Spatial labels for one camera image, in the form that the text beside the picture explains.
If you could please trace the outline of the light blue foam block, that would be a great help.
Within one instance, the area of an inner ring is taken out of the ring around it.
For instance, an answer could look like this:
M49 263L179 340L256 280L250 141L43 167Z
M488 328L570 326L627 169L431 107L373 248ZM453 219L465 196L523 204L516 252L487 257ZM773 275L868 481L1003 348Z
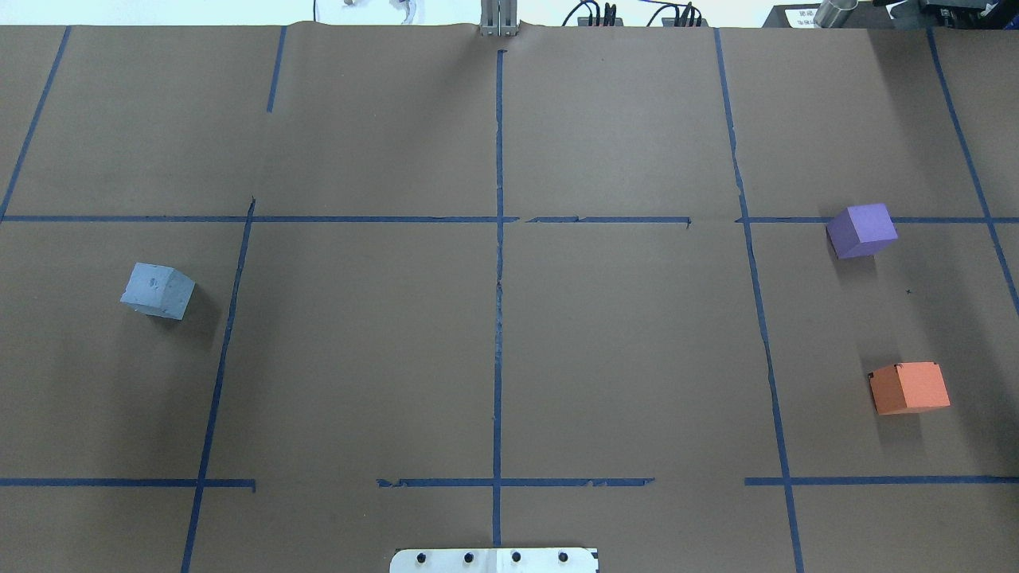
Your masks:
M196 283L170 266L136 263L120 303L152 317L181 322Z

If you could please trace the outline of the purple foam block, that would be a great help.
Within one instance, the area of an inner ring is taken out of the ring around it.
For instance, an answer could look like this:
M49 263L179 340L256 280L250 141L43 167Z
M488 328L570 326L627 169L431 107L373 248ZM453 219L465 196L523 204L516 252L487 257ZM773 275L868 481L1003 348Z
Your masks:
M826 232L838 259L873 256L899 239L884 203L845 208L827 221Z

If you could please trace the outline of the orange foam block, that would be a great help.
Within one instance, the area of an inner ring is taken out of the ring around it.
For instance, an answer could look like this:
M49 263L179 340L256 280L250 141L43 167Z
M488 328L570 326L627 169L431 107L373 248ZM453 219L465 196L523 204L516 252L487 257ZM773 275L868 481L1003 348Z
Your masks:
M869 373L878 415L931 412L952 405L938 363L901 362Z

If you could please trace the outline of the white metal mounting plate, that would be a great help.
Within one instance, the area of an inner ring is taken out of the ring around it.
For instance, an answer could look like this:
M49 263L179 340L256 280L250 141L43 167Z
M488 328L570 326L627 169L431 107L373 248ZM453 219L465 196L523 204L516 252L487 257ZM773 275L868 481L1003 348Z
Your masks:
M419 548L400 550L389 572L599 572L592 548Z

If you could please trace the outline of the silver metal cylinder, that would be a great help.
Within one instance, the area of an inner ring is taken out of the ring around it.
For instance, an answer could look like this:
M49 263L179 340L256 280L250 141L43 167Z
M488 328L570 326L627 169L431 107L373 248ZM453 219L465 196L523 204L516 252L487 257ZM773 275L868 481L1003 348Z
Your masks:
M843 28L858 5L857 0L822 1L813 15L813 25L818 29Z

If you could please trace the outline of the aluminium extrusion post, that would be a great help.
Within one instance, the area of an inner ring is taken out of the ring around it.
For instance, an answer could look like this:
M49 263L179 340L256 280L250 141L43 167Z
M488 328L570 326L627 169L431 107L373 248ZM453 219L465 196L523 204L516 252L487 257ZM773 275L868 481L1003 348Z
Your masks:
M479 22L482 37L514 37L520 29L519 1L482 0Z

